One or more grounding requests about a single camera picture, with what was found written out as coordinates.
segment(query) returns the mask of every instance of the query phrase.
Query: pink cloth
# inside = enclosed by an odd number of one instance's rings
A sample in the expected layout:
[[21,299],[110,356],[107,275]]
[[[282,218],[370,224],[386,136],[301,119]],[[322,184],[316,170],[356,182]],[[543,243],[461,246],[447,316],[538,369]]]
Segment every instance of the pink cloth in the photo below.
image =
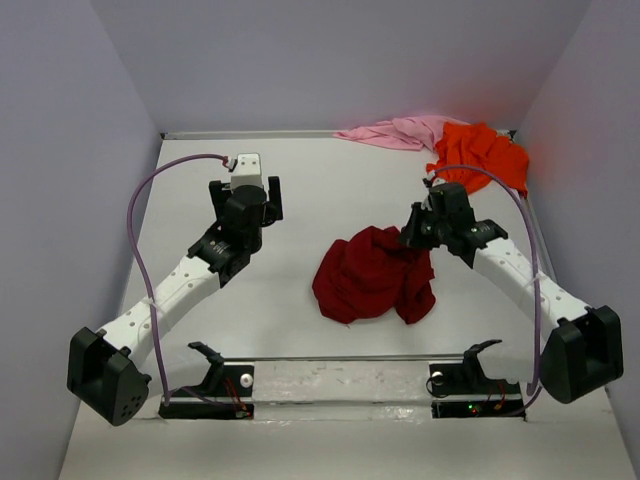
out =
[[419,151],[427,147],[433,151],[434,145],[442,138],[442,130],[446,122],[469,125],[467,122],[461,122],[455,118],[422,115],[420,117],[394,118],[391,121],[385,120],[370,127],[357,127],[336,132],[333,136],[393,150]]

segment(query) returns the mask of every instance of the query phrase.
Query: cloth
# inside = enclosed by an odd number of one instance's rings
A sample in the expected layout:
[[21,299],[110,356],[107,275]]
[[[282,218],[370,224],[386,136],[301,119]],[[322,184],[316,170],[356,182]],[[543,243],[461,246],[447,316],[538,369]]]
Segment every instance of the cloth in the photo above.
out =
[[313,280],[313,293],[325,317],[341,323],[379,317],[395,306],[407,324],[435,304],[429,251],[398,243],[395,227],[368,227],[350,241],[336,240]]
[[446,122],[468,125],[468,123],[455,118],[422,115],[420,117],[394,118],[391,121],[378,122],[370,127],[357,127],[352,130],[336,132],[333,136],[394,150],[419,151],[427,147],[433,151],[434,145],[442,138],[442,129]]
[[[508,137],[498,135],[484,123],[445,123],[442,140],[436,144],[436,152],[440,159],[435,165],[427,164],[427,172],[445,165],[473,165],[488,170],[511,188],[527,196],[527,152],[521,146],[511,143]],[[469,194],[491,182],[491,179],[482,173],[462,169],[448,170],[438,176],[448,182],[463,184]]]

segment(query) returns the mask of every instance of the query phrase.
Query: white table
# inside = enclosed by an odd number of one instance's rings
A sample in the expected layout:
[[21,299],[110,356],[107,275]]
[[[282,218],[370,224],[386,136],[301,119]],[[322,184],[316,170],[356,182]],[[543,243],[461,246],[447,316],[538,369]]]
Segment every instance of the white table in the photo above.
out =
[[[260,153],[265,175],[281,178],[285,220],[264,230],[262,250],[243,272],[163,340],[167,350],[201,340],[225,357],[445,354],[502,338],[530,358],[531,324],[445,251],[432,253],[436,307],[416,325],[390,311],[347,328],[317,309],[311,281],[331,243],[369,225],[402,226],[425,195],[420,179],[432,155],[330,138],[174,140],[164,142],[159,165],[199,152]],[[139,242],[155,282],[212,223],[207,184],[224,173],[202,160],[155,180]],[[500,187],[471,201],[478,219],[495,220],[529,252],[519,213]],[[134,269],[123,306],[142,296]],[[542,395],[528,422],[431,420],[426,411],[404,421],[337,420],[367,418],[345,415],[134,419],[115,429],[83,405],[61,478],[634,478],[603,390],[569,406]]]

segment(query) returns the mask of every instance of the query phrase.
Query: red cloth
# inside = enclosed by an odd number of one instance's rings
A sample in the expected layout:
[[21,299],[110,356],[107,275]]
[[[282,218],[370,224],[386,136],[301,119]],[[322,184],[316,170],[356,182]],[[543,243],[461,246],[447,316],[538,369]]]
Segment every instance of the red cloth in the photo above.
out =
[[[427,172],[445,165],[472,165],[483,168],[527,196],[527,167],[529,156],[520,145],[511,143],[508,137],[500,136],[484,123],[477,125],[444,124],[442,140],[436,144],[440,159],[435,165],[427,165]],[[471,170],[451,169],[440,177],[448,182],[465,186],[467,193],[480,190],[491,179]]]
[[349,242],[336,240],[313,279],[313,293],[325,317],[341,323],[374,318],[395,306],[407,324],[435,304],[429,251],[398,243],[395,227],[368,227]]

